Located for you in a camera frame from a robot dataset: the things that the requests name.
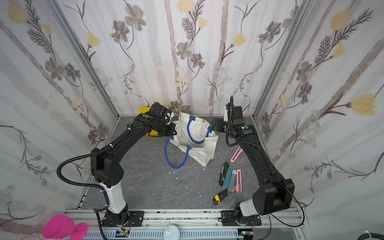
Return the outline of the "pink utility knife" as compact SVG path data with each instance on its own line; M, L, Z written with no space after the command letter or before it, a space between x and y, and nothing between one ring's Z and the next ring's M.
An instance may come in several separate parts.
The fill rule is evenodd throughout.
M233 154L230 162L234 163L242 152L243 152L243 149L241 147L238 147L237 150L235 151L235 153Z
M236 194L240 194L242 192L242 172L240 169L237 170L237 175L236 175Z

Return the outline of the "white canvas tote bag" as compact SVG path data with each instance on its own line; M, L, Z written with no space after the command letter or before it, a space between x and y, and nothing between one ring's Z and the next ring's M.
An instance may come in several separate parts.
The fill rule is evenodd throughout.
M187 113L179 113L179 119L174 121L174 124L177 134L168 137L165 145L167 163L171 168L179 169L191 157L205 168L214 158L219 139L211 124L207 120ZM168 157L169 143L185 153L185 158L179 166L174 166Z

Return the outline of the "teal utility knife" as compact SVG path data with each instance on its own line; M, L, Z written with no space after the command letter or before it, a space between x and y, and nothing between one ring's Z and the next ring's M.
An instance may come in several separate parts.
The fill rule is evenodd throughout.
M223 182L223 189L227 189L228 188L229 182L230 182L230 179L231 179L231 175L232 175L232 171L233 171L233 167L229 167L228 170L227 170L227 173L226 173L225 180Z

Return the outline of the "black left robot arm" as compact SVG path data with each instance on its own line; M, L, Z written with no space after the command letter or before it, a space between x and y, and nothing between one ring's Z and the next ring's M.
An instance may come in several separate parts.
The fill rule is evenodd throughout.
M176 125L171 123L173 115L170 109L155 102L147 112L138 114L132 123L128 123L127 129L109 145L91 151L91 174L106 199L102 209L105 216L97 215L100 227L123 227L131 222L121 187L124 170L120 162L130 148L151 131L161 137L176 135Z

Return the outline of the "yellow black utility knife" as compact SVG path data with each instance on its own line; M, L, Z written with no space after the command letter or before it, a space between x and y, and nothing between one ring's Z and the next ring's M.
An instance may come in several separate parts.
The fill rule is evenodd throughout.
M221 203L222 200L224 200L226 197L228 197L231 194L231 192L228 192L227 189L219 192L217 195L213 197L213 204L218 205Z

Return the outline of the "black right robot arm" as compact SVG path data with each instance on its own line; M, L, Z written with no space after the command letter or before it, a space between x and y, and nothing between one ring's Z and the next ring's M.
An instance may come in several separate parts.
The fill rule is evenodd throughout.
M244 225L257 215L265 216L289 209L294 198L294 182L285 179L272 163L261 146L256 129L246 124L242 107L234 105L234 97L230 97L226 113L226 120L213 118L213 130L226 134L228 147L239 146L243 150L259 182L259 188L252 198L236 205L236 222Z

